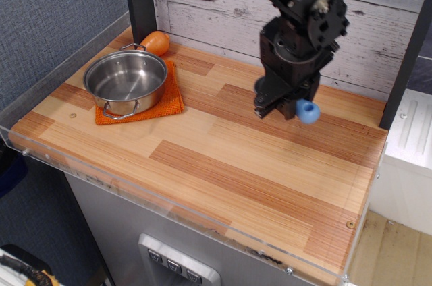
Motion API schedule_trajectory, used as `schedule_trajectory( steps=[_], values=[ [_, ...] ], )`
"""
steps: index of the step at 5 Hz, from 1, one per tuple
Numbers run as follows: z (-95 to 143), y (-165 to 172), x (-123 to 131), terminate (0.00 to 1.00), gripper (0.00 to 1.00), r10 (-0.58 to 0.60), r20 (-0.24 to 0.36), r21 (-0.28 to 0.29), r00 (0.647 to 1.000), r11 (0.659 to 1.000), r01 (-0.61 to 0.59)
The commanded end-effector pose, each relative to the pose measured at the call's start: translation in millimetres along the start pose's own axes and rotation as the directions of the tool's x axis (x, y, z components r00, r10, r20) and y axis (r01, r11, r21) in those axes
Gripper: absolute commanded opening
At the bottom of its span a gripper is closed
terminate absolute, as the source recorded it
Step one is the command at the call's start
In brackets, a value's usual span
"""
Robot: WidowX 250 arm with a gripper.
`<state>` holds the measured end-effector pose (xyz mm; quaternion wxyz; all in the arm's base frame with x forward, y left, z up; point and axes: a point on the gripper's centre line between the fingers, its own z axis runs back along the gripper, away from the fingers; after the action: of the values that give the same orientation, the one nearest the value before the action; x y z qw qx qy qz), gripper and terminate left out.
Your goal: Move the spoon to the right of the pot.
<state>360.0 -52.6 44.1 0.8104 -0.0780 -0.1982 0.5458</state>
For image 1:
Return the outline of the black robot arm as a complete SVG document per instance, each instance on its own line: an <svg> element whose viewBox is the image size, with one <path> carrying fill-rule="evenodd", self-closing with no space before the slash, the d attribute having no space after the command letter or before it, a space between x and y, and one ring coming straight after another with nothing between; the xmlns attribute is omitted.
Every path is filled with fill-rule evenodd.
<svg viewBox="0 0 432 286"><path fill-rule="evenodd" d="M269 0L280 15L260 33L265 74L254 86L255 113L278 110L285 119L298 116L319 87L320 71L332 61L349 21L344 0Z"/></svg>

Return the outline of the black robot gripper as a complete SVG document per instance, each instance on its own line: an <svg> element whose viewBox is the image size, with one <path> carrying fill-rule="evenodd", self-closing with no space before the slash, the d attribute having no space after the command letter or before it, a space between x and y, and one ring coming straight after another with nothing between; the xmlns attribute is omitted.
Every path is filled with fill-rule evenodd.
<svg viewBox="0 0 432 286"><path fill-rule="evenodd" d="M265 75L256 82L255 113L263 119L279 111L285 120L295 118L297 104L312 101L320 71L333 59L339 45L333 41L315 49L282 17L273 18L260 33L261 63Z"/></svg>

